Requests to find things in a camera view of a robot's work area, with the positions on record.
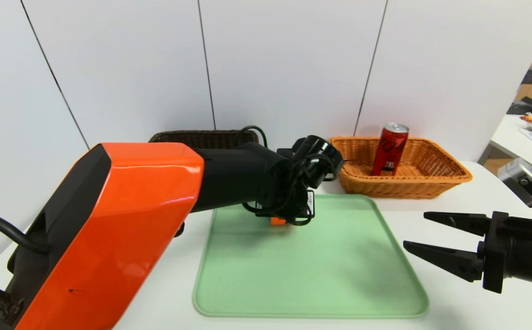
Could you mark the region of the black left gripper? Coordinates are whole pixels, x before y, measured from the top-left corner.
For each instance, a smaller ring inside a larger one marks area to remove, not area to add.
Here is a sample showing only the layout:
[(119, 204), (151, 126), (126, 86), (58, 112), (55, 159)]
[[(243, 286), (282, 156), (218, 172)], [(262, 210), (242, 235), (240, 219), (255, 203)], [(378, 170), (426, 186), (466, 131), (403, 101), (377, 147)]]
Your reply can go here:
[(292, 197), (285, 207), (274, 214), (258, 214), (258, 216), (278, 217), (281, 219), (307, 219), (315, 217), (314, 191), (307, 190), (306, 195)]

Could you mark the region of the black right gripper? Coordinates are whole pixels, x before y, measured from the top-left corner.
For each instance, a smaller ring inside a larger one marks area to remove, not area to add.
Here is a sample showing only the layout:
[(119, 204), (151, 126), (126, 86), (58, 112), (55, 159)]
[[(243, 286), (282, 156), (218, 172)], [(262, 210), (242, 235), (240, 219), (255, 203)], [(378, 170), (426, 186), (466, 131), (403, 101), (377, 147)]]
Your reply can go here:
[(498, 294), (507, 278), (532, 283), (532, 219), (501, 212), (494, 213), (492, 220), (485, 214), (433, 211), (423, 213), (423, 217), (485, 236), (484, 260), (476, 252), (404, 241), (409, 253), (467, 282), (479, 281), (483, 274), (483, 288)]

